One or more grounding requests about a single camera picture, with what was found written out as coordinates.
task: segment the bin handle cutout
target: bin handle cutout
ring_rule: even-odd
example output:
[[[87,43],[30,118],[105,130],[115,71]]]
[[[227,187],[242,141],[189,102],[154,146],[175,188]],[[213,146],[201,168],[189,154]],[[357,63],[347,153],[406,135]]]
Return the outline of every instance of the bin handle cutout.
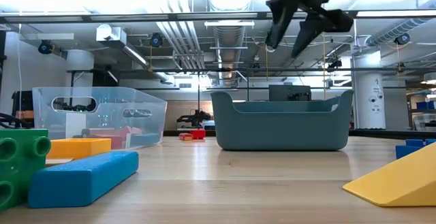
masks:
[[[148,109],[124,109],[123,116],[125,118],[150,118],[152,114]]]
[[[74,99],[89,99],[88,104],[73,105]],[[56,112],[94,113],[97,110],[97,102],[92,97],[55,97],[51,103]]]

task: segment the yellow triangular block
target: yellow triangular block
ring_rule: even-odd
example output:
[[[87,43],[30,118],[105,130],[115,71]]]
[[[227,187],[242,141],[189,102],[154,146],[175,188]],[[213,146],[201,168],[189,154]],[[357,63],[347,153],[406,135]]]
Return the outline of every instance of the yellow triangular block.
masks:
[[[436,143],[343,186],[377,206],[436,206]]]

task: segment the white column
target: white column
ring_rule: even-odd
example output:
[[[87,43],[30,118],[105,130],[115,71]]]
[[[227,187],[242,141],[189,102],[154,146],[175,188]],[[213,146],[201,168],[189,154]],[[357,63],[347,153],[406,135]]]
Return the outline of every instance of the white column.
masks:
[[[354,67],[381,67],[379,50],[354,55]],[[357,129],[386,129],[383,78],[380,71],[356,71],[354,105]]]
[[[94,54],[86,50],[68,50],[67,54],[67,71],[74,70],[90,70],[94,68]],[[65,86],[71,86],[72,74],[66,73]],[[92,87],[93,74],[76,72],[74,75],[76,79],[74,87]],[[73,94],[74,97],[90,97],[91,90],[88,93]],[[75,105],[88,105],[89,99],[73,99],[73,106]]]

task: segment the gray plastic tub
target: gray plastic tub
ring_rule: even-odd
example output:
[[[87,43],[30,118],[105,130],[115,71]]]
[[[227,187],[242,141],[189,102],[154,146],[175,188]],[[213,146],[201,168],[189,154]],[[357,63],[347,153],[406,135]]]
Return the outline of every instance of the gray plastic tub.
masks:
[[[353,91],[326,101],[233,103],[211,94],[218,145],[225,150],[339,150],[347,145]]]

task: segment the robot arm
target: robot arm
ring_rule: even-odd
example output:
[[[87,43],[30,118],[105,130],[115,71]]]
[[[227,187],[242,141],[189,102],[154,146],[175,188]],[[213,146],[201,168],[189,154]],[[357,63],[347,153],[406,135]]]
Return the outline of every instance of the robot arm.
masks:
[[[344,33],[353,26],[353,19],[342,10],[325,10],[323,3],[329,0],[270,0],[267,6],[272,12],[272,27],[266,38],[266,45],[276,49],[297,10],[307,13],[300,22],[300,33],[292,49],[296,58],[322,32]]]

